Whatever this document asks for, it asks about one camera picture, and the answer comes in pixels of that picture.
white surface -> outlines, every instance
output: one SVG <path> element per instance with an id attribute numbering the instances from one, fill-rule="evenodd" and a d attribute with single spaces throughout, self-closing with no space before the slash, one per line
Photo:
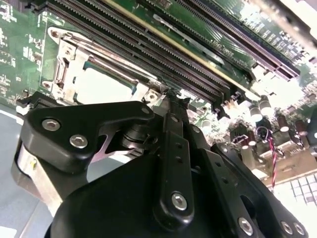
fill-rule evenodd
<path id="1" fill-rule="evenodd" d="M 132 96 L 130 88 L 92 68 L 76 78 L 75 86 L 82 104 L 125 102 Z"/>
<path id="2" fill-rule="evenodd" d="M 14 238 L 16 229 L 0 226 L 0 237 L 1 238 Z"/>
<path id="3" fill-rule="evenodd" d="M 261 170 L 254 169 L 252 170 L 252 173 L 258 178 L 258 179 L 263 179 L 267 177 L 267 174 L 262 172 Z"/>
<path id="4" fill-rule="evenodd" d="M 289 130 L 289 127 L 288 126 L 283 126 L 281 127 L 280 131 L 282 132 L 287 132 Z"/>
<path id="5" fill-rule="evenodd" d="M 274 109 L 273 108 L 269 108 L 269 107 L 265 107 L 261 109 L 261 113 L 263 116 L 268 116 L 271 117 L 274 115 Z"/>

green circuit board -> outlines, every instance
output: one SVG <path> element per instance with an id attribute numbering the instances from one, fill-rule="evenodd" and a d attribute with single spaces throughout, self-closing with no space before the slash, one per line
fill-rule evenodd
<path id="1" fill-rule="evenodd" d="M 243 0 L 207 0 L 213 5 L 217 6 L 227 16 L 234 18 L 236 22 L 247 27 L 250 31 L 253 31 L 263 39 L 263 44 L 270 44 L 280 55 L 284 55 L 290 62 L 300 70 L 300 76 L 291 80 L 292 87 L 295 87 L 300 92 L 298 95 L 298 101 L 290 105 L 289 107 L 281 108 L 281 110 L 290 116 L 290 118 L 305 118 L 308 117 L 312 108 L 317 104 L 316 92 L 317 92 L 317 68 L 315 65 L 309 62 L 312 57 L 308 52 L 303 51 L 300 45 L 293 41 L 293 39 L 283 32 L 279 26 L 274 23 L 266 14 L 258 11 L 258 7 L 251 5 L 248 1 Z M 130 16 L 133 20 L 138 20 L 149 24 L 160 33 L 169 36 L 178 43 L 181 42 L 177 39 L 173 32 L 155 21 L 153 18 L 153 12 L 155 12 L 151 6 L 155 6 L 158 12 L 162 15 L 170 17 L 175 21 L 180 22 L 190 30 L 199 35 L 201 39 L 209 41 L 211 49 L 225 49 L 229 50 L 230 55 L 233 56 L 239 62 L 242 62 L 246 67 L 251 68 L 254 65 L 254 60 L 247 55 L 243 50 L 236 46 L 229 38 L 221 36 L 216 31 L 212 31 L 200 18 L 191 14 L 178 0 L 143 0 L 141 3 L 135 2 L 134 0 L 120 1 L 120 0 L 104 0 L 107 4 L 117 8 L 119 11 Z M 219 47 L 215 48 L 213 42 L 217 42 Z M 238 74 L 233 77 L 235 81 L 242 82 L 245 86 L 244 80 L 239 80 Z M 268 95 L 274 95 L 276 87 L 274 81 L 269 79 L 262 79 L 259 81 L 262 87 L 265 89 Z M 287 88 L 283 88 L 278 92 L 279 98 L 284 101 L 290 99 L 294 95 L 289 94 Z"/>
<path id="2" fill-rule="evenodd" d="M 155 20 L 153 11 L 143 7 L 139 2 L 135 0 L 104 0 L 104 2 L 111 6 L 119 6 L 119 11 L 124 10 L 123 13 L 133 15 L 134 20 L 137 19 L 139 22 L 144 22 L 156 29 L 156 34 L 164 36 L 165 39 L 171 39 L 184 48 L 190 56 L 199 58 L 200 62 L 208 64 L 211 70 L 226 75 L 247 89 L 250 88 L 245 72 L 229 62 L 230 59 L 234 59 L 244 67 L 251 68 L 255 63 L 254 59 L 229 38 L 209 29 L 199 18 L 191 16 L 190 12 L 179 5 L 177 0 L 152 0 L 148 2 L 154 4 L 161 12 L 186 25 L 192 32 L 199 34 L 199 37 L 205 39 L 205 43 L 209 42 L 210 50 L 218 50 L 223 55 L 220 57 L 224 60 L 224 65 L 219 64 L 216 59 L 202 54 L 193 44 L 189 44 L 179 34 Z M 170 3 L 168 7 L 162 5 L 162 3 L 166 4 L 167 2 Z M 317 70 L 313 64 L 308 62 L 309 54 L 301 50 L 300 46 L 283 33 L 265 14 L 249 10 L 253 7 L 248 6 L 246 1 L 215 0 L 211 2 L 217 4 L 228 15 L 235 17 L 237 21 L 249 27 L 268 44 L 279 50 L 281 54 L 292 60 L 301 71 L 301 75 L 293 80 L 303 94 L 296 103 L 290 107 L 282 108 L 282 110 L 294 118 L 308 117 L 312 107 L 316 105 L 316 98 L 312 97 L 312 94 L 317 91 Z M 41 82 L 43 80 L 51 81 L 53 78 L 58 45 L 48 37 L 47 28 L 58 26 L 76 31 L 78 29 L 48 12 L 42 12 L 39 15 L 30 11 L 21 12 L 14 9 L 6 1 L 0 1 L 0 6 L 2 17 L 0 18 L 0 103 L 14 107 L 15 100 L 25 96 L 25 90 L 29 94 L 37 90 L 47 95 L 50 94 L 41 86 Z M 274 82 L 268 83 L 262 80 L 260 83 L 268 87 L 267 91 L 274 93 Z"/>

black plastic arm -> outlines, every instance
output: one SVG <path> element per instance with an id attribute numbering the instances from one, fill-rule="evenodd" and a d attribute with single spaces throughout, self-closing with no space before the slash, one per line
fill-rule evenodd
<path id="1" fill-rule="evenodd" d="M 26 115 L 20 137 L 34 156 L 73 174 L 87 169 L 96 153 L 99 136 L 107 135 L 111 141 L 117 131 L 153 118 L 152 110 L 141 102 L 45 108 Z M 46 119 L 57 121 L 60 128 L 45 129 L 42 123 Z M 72 146 L 70 138 L 74 135 L 84 136 L 87 146 Z"/>

expansion slot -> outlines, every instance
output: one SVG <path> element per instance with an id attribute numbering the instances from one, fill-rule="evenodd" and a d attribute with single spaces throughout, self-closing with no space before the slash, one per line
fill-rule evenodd
<path id="1" fill-rule="evenodd" d="M 85 23 L 85 19 L 79 15 L 75 15 L 68 9 L 60 5 L 55 1 L 46 1 L 45 4 L 39 6 L 34 5 L 34 11 L 37 10 L 48 10 L 49 12 L 55 14 L 62 19 L 65 19 L 70 24 L 82 29 L 89 34 L 94 40 L 105 45 L 109 50 L 115 52 L 116 54 L 125 57 L 128 60 L 137 63 L 142 66 L 145 70 L 161 76 L 164 80 L 171 81 L 174 85 L 177 85 L 197 96 L 205 99 L 209 102 L 215 101 L 218 97 L 212 95 L 209 87 L 201 86 L 199 82 L 195 82 L 188 75 L 180 75 L 174 70 L 166 67 L 167 63 L 162 63 L 157 60 L 153 63 L 153 58 L 143 54 L 137 53 L 136 49 L 130 49 L 124 42 L 119 38 L 112 38 L 108 34 L 102 34 L 102 29 L 98 30 L 96 26 L 91 26 L 91 24 Z"/>
<path id="2" fill-rule="evenodd" d="M 291 79 L 300 71 L 280 52 L 209 0 L 176 0 L 206 24 L 231 39 L 270 71 Z"/>

hex bolt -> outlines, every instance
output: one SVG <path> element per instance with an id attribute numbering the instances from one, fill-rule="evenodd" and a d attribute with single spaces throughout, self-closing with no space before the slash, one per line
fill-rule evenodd
<path id="1" fill-rule="evenodd" d="M 296 222 L 294 222 L 294 226 L 295 226 L 295 229 L 297 230 L 297 232 L 298 232 L 299 234 L 301 234 L 302 236 L 305 235 L 304 229 L 303 229 L 299 224 L 297 224 Z"/>
<path id="2" fill-rule="evenodd" d="M 69 142 L 72 146 L 78 149 L 84 149 L 88 145 L 88 140 L 83 135 L 73 135 Z"/>
<path id="3" fill-rule="evenodd" d="M 193 130 L 194 130 L 194 132 L 196 132 L 196 133 L 199 133 L 199 132 L 200 132 L 199 128 L 196 127 L 195 125 L 193 125 Z"/>
<path id="4" fill-rule="evenodd" d="M 286 233 L 288 233 L 290 235 L 293 234 L 292 228 L 286 222 L 281 222 L 281 225 L 282 225 L 283 229 L 286 231 Z"/>
<path id="5" fill-rule="evenodd" d="M 172 203 L 174 205 L 174 207 L 180 211 L 184 211 L 187 208 L 187 201 L 184 198 L 183 195 L 181 195 L 180 193 L 176 192 L 173 193 L 172 195 Z"/>
<path id="6" fill-rule="evenodd" d="M 48 131 L 57 131 L 60 129 L 60 124 L 54 119 L 45 119 L 42 121 L 42 127 Z"/>
<path id="7" fill-rule="evenodd" d="M 253 235 L 253 228 L 247 219 L 245 219 L 244 217 L 240 217 L 238 219 L 238 223 L 240 228 L 244 231 L 245 234 L 247 234 L 248 236 Z"/>

